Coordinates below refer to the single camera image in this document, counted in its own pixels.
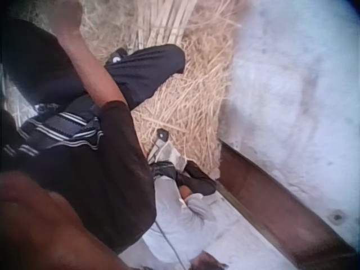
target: foot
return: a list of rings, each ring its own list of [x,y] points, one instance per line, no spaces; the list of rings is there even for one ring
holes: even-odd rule
[[[106,64],[111,65],[120,62],[126,55],[128,55],[128,53],[124,48],[118,48],[110,55],[109,59],[106,61]]]

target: white wall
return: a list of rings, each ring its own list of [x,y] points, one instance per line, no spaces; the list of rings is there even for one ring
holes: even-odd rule
[[[248,2],[219,136],[357,246],[358,15],[341,0]]]

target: cable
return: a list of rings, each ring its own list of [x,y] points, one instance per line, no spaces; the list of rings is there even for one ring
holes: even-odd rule
[[[178,253],[176,252],[176,249],[174,248],[174,246],[171,244],[171,242],[169,241],[169,239],[167,238],[167,236],[165,235],[164,231],[160,228],[159,224],[157,221],[155,221],[156,226],[158,227],[159,231],[161,232],[161,234],[164,236],[166,242],[169,244],[169,246],[171,247],[171,249],[174,251],[176,258],[178,259],[178,261],[180,262],[182,268],[184,270],[186,270],[186,267],[184,266],[184,264],[182,263],[180,256],[178,255]]]

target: wooden plank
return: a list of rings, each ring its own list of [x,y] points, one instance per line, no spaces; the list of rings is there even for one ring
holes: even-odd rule
[[[240,212],[300,268],[354,258],[352,247],[266,172],[225,144],[221,160],[220,183],[242,205]]]

